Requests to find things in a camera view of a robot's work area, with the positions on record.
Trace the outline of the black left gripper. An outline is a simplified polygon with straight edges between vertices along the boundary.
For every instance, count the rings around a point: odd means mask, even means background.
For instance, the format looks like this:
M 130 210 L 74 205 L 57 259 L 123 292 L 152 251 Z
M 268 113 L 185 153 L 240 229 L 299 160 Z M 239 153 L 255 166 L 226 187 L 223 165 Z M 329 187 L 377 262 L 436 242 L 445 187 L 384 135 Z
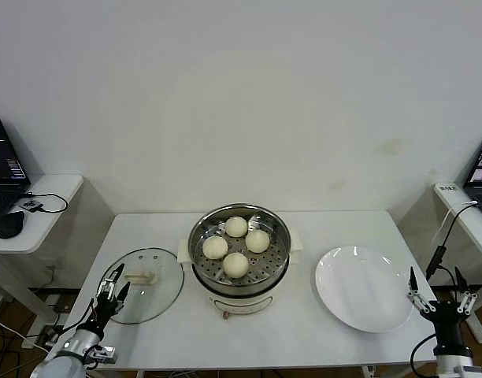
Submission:
M 131 286 L 130 282 L 127 282 L 122 287 L 115 298 L 117 281 L 121 277 L 124 267 L 125 263 L 121 263 L 107 277 L 101 280 L 96 293 L 96 306 L 87 320 L 77 327 L 78 330 L 83 329 L 96 335 L 103 335 L 110 318 L 124 307 L 124 301 Z

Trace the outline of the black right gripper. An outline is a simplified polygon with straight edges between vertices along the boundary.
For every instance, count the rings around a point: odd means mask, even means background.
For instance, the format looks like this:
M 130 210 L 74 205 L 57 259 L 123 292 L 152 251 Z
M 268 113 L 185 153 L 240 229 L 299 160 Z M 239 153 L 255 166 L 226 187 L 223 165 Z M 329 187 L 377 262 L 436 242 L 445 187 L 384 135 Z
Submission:
M 461 323 L 471 314 L 477 299 L 477 294 L 472 293 L 465 277 L 458 267 L 454 268 L 458 291 L 462 294 L 459 305 L 456 302 L 429 301 L 419 292 L 417 277 L 413 266 L 410 267 L 407 298 L 420 312 L 420 315 L 430 321 L 436 334 L 434 354 L 467 354 Z

